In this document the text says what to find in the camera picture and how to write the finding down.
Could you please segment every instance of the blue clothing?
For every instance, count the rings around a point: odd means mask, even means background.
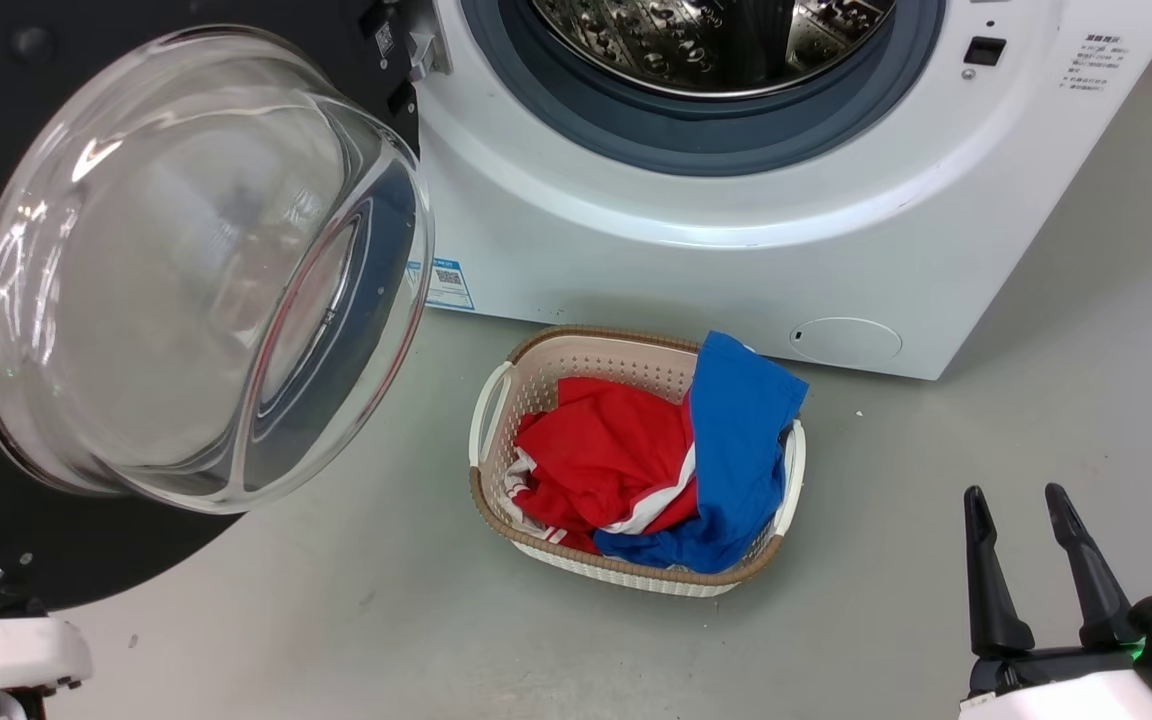
[[[698,516],[647,536],[594,531],[604,555],[722,573],[745,555],[785,497],[780,435],[808,384],[735,338],[710,332],[691,382]]]

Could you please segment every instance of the black panel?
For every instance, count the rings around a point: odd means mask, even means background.
[[[364,22],[371,8],[372,0],[0,0],[0,192],[29,143],[93,74],[145,41],[205,24],[243,24],[291,41],[343,94],[416,149],[404,31],[391,28],[394,46],[385,51]],[[391,109],[400,94],[407,103]],[[51,609],[145,582],[234,520],[136,497],[66,495],[28,478],[0,452],[0,566]]]
[[[973,37],[968,44],[968,53],[963,55],[967,65],[987,65],[995,67],[998,59],[1002,58],[1002,50],[1007,46],[1007,40],[998,37]]]

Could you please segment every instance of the door glass bowl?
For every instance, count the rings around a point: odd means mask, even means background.
[[[91,495],[285,495],[397,372],[431,222],[412,151],[279,38],[206,28],[132,51],[0,199],[1,446]]]

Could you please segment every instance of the red clothing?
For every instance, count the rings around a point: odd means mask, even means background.
[[[685,397],[675,406],[617,382],[563,378],[558,409],[525,418],[515,445],[535,469],[513,501],[567,530],[568,546],[596,552],[596,528],[650,533],[696,513]]]

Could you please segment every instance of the qr code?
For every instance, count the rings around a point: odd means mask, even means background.
[[[389,55],[389,51],[394,50],[394,33],[389,30],[389,23],[382,24],[376,31],[376,46],[379,47],[381,58]]]

